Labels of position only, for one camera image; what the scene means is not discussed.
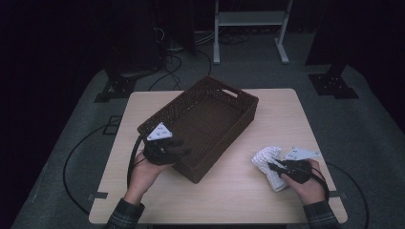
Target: crumpled white fabric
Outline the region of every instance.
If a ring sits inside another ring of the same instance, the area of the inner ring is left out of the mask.
[[[277,172],[270,170],[268,167],[268,162],[274,163],[281,166],[274,159],[280,159],[281,148],[276,146],[267,146],[256,153],[256,155],[251,159],[253,164],[255,164],[260,171],[266,174],[268,182],[270,182],[271,188],[275,192],[279,192],[286,188],[288,185],[281,179]]]

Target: table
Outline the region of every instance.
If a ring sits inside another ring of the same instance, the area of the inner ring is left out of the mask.
[[[259,97],[255,119],[229,146],[200,183],[177,171],[164,171],[143,196],[146,209],[139,223],[222,224],[300,223],[306,217],[300,200],[287,188],[272,191],[266,175],[250,161],[260,149],[278,146],[287,153],[292,146],[320,152],[304,110],[293,89],[244,90]],[[89,220],[105,223],[126,191],[128,161],[139,135],[137,127],[181,92],[135,92],[122,118]],[[321,171],[330,190],[336,190],[324,159]],[[340,198],[330,206],[339,222],[347,220]]]
[[[219,0],[215,1],[215,21],[214,21],[214,45],[213,63],[220,64],[220,43],[219,27],[221,26],[270,26],[281,25],[278,38],[274,39],[277,51],[280,54],[283,64],[288,64],[289,60],[283,46],[284,35],[286,34],[289,14],[292,1],[288,0],[286,10],[278,11],[220,11]]]

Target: wrist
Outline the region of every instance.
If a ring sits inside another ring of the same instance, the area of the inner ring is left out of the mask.
[[[128,203],[134,204],[136,206],[140,205],[140,201],[142,200],[143,193],[136,192],[134,190],[128,190],[124,195],[124,200]]]
[[[301,202],[303,203],[303,205],[305,206],[305,205],[310,205],[310,204],[317,203],[317,202],[322,202],[325,200],[325,197],[306,197],[306,198],[300,197],[300,199],[301,199]]]

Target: black cable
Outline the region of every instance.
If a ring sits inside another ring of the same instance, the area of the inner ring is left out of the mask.
[[[131,153],[131,158],[129,159],[129,164],[128,164],[128,172],[127,172],[127,188],[129,187],[129,183],[131,181],[131,174],[132,170],[137,166],[139,163],[141,163],[144,159],[141,161],[138,161],[137,163],[134,164],[135,156],[137,155],[138,147],[140,145],[140,142],[142,141],[144,135],[138,136],[137,141],[135,142],[134,149],[132,150]]]
[[[209,58],[209,55],[207,55],[205,52],[202,52],[202,51],[199,51],[199,50],[196,50],[196,52],[202,53],[208,59],[208,63],[209,63],[208,75],[211,75],[211,69],[212,69],[211,58]]]
[[[170,59],[171,59],[171,63],[172,63],[172,64],[173,64],[173,58],[178,59],[179,62],[181,63],[181,59],[180,59],[179,57],[177,57],[177,56],[175,56],[175,55],[170,55]],[[173,80],[176,82],[176,84],[173,86],[172,90],[174,91],[176,87],[178,88],[178,90],[181,90],[181,88],[180,88],[180,86],[179,86],[179,85],[180,85],[180,82],[181,82],[180,78],[179,78],[178,76],[176,76],[176,75],[174,74],[174,72],[169,71],[169,70],[167,69],[167,65],[165,65],[165,69],[167,70],[168,73],[171,73]]]
[[[325,177],[324,177],[324,175],[321,173],[321,171],[319,171],[319,170],[317,170],[317,169],[315,169],[315,168],[313,168],[313,167],[311,167],[314,171],[316,171],[316,172],[318,172],[318,174],[321,176],[321,178],[323,179],[323,180],[326,180],[325,179]]]
[[[148,92],[150,92],[150,91],[152,90],[152,88],[153,88],[159,81],[161,81],[163,78],[167,77],[168,75],[172,75],[174,72],[176,72],[176,71],[181,67],[181,59],[178,58],[178,57],[176,57],[175,55],[173,55],[172,57],[175,57],[175,58],[177,58],[177,59],[180,61],[179,66],[178,66],[174,71],[169,72],[169,73],[165,74],[164,76],[160,77],[159,79],[157,79],[157,80],[149,87]]]
[[[232,5],[230,6],[230,8],[229,8],[228,11],[238,11],[238,10],[241,8],[241,5],[242,5],[243,2],[244,2],[244,0],[240,0],[238,7],[236,8],[236,10],[234,10],[235,5],[236,5],[236,0],[233,0],[233,1],[232,1]],[[223,28],[219,31],[219,36],[221,36],[221,33],[222,33],[223,31],[225,31],[226,29],[227,29],[227,27],[223,27]],[[214,32],[213,32],[213,31],[208,31],[208,32],[210,32],[211,34],[208,35],[208,36],[206,36],[205,38],[203,38],[203,39],[197,41],[197,42],[195,43],[196,46],[202,46],[203,44],[205,44],[205,45],[212,45],[212,43],[214,42],[214,41],[213,41],[213,39],[214,39]]]
[[[333,168],[339,170],[340,172],[342,172],[344,175],[346,175],[351,181],[352,183],[356,186],[358,192],[360,193],[361,198],[363,199],[363,203],[364,203],[364,208],[366,211],[366,222],[364,224],[364,229],[369,228],[369,221],[370,221],[370,211],[369,211],[369,204],[367,203],[366,200],[366,196],[363,193],[363,190],[361,190],[360,185],[357,184],[357,182],[354,180],[354,178],[352,176],[350,176],[346,171],[344,171],[343,169],[339,168],[338,166],[330,163],[330,162],[326,162],[328,165],[332,166]]]
[[[85,214],[87,214],[87,215],[89,215],[90,212],[87,211],[83,206],[81,206],[81,205],[77,202],[77,200],[75,200],[75,198],[72,196],[72,193],[71,193],[71,191],[69,190],[68,184],[67,184],[67,182],[66,182],[66,168],[67,168],[67,166],[68,166],[69,159],[71,158],[71,156],[72,156],[72,154],[74,153],[75,149],[77,149],[77,147],[78,147],[81,143],[83,143],[83,141],[85,141],[89,136],[91,136],[91,135],[93,135],[94,133],[96,133],[97,131],[99,131],[99,130],[105,128],[105,127],[107,127],[109,124],[118,122],[118,121],[120,121],[120,120],[121,120],[121,119],[117,119],[117,120],[115,120],[115,121],[109,122],[108,124],[102,125],[102,126],[98,127],[97,129],[93,130],[92,132],[90,132],[89,134],[87,134],[86,136],[84,136],[84,137],[73,147],[73,149],[69,152],[69,155],[68,155],[68,157],[66,158],[66,161],[65,161],[65,165],[63,166],[63,175],[62,175],[62,176],[63,176],[63,186],[65,187],[66,193],[68,194],[68,196],[69,196],[69,198],[71,199],[71,201],[72,201],[81,211],[83,211],[83,212],[84,212]]]
[[[312,172],[309,173],[308,171],[303,170],[303,169],[301,169],[299,167],[295,167],[294,169],[300,171],[301,173],[307,174],[310,177],[312,177],[313,179],[315,179],[322,186],[322,188],[325,191],[325,200],[329,201],[329,199],[330,199],[330,190],[329,190],[328,184],[327,184],[327,182],[325,180],[325,177],[322,175],[321,172],[319,172],[319,170],[313,168],[312,166],[310,167],[310,169],[313,169],[313,170],[317,171],[321,175],[322,178],[320,178],[319,176],[315,175]]]
[[[226,46],[236,46],[236,45],[242,44],[242,43],[250,40],[250,36],[248,34],[245,34],[245,36],[246,36],[246,38],[242,38],[240,35],[225,33],[221,36],[221,39],[219,42],[222,45],[226,45]]]

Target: plaid sleeve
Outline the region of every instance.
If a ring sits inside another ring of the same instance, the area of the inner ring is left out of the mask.
[[[305,205],[304,211],[311,229],[341,228],[327,201]]]
[[[135,228],[144,209],[145,206],[143,204],[140,204],[140,206],[135,206],[121,199],[104,228]]]

